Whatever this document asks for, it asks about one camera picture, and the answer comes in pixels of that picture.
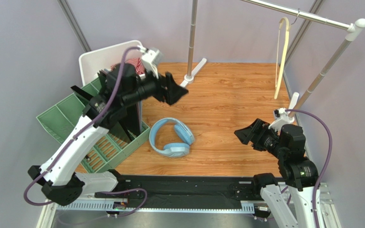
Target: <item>gray wall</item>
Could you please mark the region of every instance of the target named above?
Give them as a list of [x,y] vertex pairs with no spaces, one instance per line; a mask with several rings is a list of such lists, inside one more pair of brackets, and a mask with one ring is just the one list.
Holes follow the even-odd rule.
[[[82,53],[56,1],[0,2],[0,227],[36,226],[41,207],[22,197],[27,170],[59,144],[35,117],[81,85]],[[45,198],[40,187],[30,197]]]
[[[105,215],[102,211],[58,211],[56,218],[66,223],[79,223]],[[52,228],[68,228],[55,221]],[[278,228],[276,221],[259,221],[243,214],[139,212],[121,219],[103,218],[77,228]]]
[[[365,18],[365,0],[326,1],[319,12],[342,22]],[[287,69],[292,91],[303,93],[343,41],[345,32],[313,24]],[[365,227],[365,30],[349,46],[302,109],[315,113],[333,134],[328,182],[343,227]],[[321,169],[327,134],[315,120],[300,116],[312,154]]]
[[[270,1],[305,11],[314,2]],[[92,49],[138,39],[161,50],[166,62],[187,61],[191,0],[68,2]],[[212,62],[275,62],[278,22],[285,14],[240,0],[198,2],[194,61],[207,57]],[[291,37],[302,21],[291,28]]]

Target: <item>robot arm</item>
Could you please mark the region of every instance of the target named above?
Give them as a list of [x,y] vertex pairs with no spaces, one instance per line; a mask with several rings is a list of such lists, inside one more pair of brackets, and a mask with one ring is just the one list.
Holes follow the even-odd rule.
[[[288,185],[294,201],[298,220],[283,200],[279,186],[271,173],[264,173],[254,176],[254,192],[269,205],[271,212],[280,228],[316,227],[314,213],[312,210],[312,191],[318,178],[315,164],[305,157],[306,138],[302,127],[285,124],[277,131],[270,128],[270,124],[257,119],[250,126],[236,130],[235,135],[242,144],[251,145],[255,150],[268,151],[278,159],[279,172]],[[316,196],[317,204],[320,204],[320,191]],[[320,207],[317,207],[318,220],[321,227],[324,227]]]
[[[33,180],[46,173],[37,183],[42,186],[42,192],[51,201],[65,206],[75,201],[80,195],[113,191],[119,181],[117,179],[118,173],[115,170],[83,174],[75,172],[76,167],[98,140],[108,132],[116,130],[115,126],[118,122],[128,116],[129,107],[151,96],[160,102],[172,105],[188,93],[188,90],[175,83],[170,73],[167,72],[165,76],[157,73],[156,66],[161,57],[158,50],[148,50],[144,47],[140,47],[140,50],[143,52],[144,66],[150,67],[149,69],[146,68],[145,77],[142,78],[137,75],[132,65],[125,64],[122,84],[120,84],[115,99],[94,124],[90,125],[91,121],[101,114],[113,93],[119,67],[111,72],[100,71],[98,73],[102,88],[96,96],[90,95],[77,86],[72,87],[80,100],[86,103],[82,116],[73,132],[56,153],[41,166],[32,166],[28,170],[28,174]],[[79,134],[83,128],[86,129],[74,139],[74,135]],[[128,130],[124,130],[132,139]]]

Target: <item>wooden floor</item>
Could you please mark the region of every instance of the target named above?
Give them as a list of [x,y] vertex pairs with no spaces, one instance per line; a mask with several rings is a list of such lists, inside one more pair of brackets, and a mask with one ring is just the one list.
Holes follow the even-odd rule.
[[[163,63],[159,72],[173,74],[180,83],[186,63]],[[189,155],[167,158],[156,153],[149,142],[121,163],[121,174],[253,176],[271,172],[280,176],[277,159],[268,152],[243,145],[233,132],[250,125],[256,118],[274,121],[273,110],[287,107],[288,94],[282,83],[277,100],[273,99],[275,64],[208,63],[188,85],[189,94],[169,106],[154,98],[143,102],[144,121],[152,126],[165,117],[174,117],[192,130],[195,143]],[[168,123],[157,134],[156,146],[182,142]],[[77,171],[85,172],[79,166]]]

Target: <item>red striped cloth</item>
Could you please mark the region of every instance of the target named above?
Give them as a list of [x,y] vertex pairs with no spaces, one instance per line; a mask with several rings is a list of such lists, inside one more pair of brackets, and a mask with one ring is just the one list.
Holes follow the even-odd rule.
[[[128,59],[126,61],[126,63],[132,64],[136,68],[136,73],[138,75],[144,74],[144,66],[143,66],[142,61],[140,60],[140,58],[131,58],[131,59]],[[111,70],[114,70],[116,65],[117,64],[111,65]]]

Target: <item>beige hanger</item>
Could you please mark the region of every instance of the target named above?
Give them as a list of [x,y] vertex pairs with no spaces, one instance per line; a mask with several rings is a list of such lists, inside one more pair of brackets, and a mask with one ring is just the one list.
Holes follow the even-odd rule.
[[[279,68],[279,74],[278,74],[278,54],[279,54],[279,35],[282,28],[282,25],[286,24],[285,27],[285,42],[284,42],[284,48],[282,50],[282,57],[281,57],[281,67]],[[282,75],[284,74],[284,64],[285,59],[287,57],[287,50],[288,50],[288,43],[289,43],[289,30],[291,29],[291,25],[289,24],[289,20],[287,17],[281,18],[279,21],[279,29],[278,29],[278,44],[277,44],[277,62],[276,62],[276,68],[275,68],[275,93],[274,93],[274,99],[278,98],[278,92],[281,88],[281,81],[282,81]]]

